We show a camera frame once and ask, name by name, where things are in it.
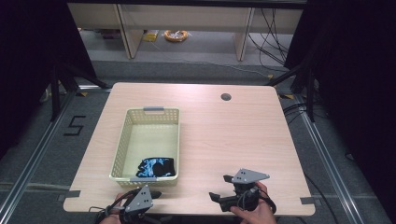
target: black device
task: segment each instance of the black device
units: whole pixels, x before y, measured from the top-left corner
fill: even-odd
[[[221,211],[229,212],[232,206],[237,206],[242,210],[253,211],[259,204],[259,199],[267,202],[273,213],[276,212],[276,205],[266,194],[262,197],[261,190],[256,186],[256,181],[267,179],[270,176],[247,169],[240,169],[235,176],[224,175],[224,181],[233,183],[235,196],[221,198],[220,195],[209,192],[210,199],[219,203]]]
[[[145,216],[145,213],[154,205],[153,199],[157,199],[162,194],[159,191],[149,190],[149,186],[144,186],[141,189],[133,189],[118,198],[113,204],[109,205],[106,209],[103,209],[98,213],[95,224],[99,224],[103,219],[112,215],[119,214],[120,222],[122,224],[130,223],[152,223],[161,224],[169,221],[168,217],[162,218],[161,220],[154,219],[152,217]],[[117,203],[126,199],[123,206],[116,206]]]

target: yellow basket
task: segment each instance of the yellow basket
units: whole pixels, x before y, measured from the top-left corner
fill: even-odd
[[[177,108],[148,106],[128,109],[110,179],[122,187],[174,186],[178,177],[179,118]],[[137,177],[138,166],[146,158],[173,158],[176,174]]]

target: table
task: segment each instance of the table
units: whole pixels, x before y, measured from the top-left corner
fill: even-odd
[[[223,93],[231,100],[221,99]],[[117,83],[114,85],[70,188],[64,209],[87,212],[114,202],[119,184],[109,179],[126,110],[137,106],[180,109],[179,177],[175,187],[159,189],[148,213],[230,215],[222,213],[208,192],[232,196],[223,175],[246,168],[271,177],[262,182],[279,216],[310,216],[313,204],[290,131],[273,87]]]

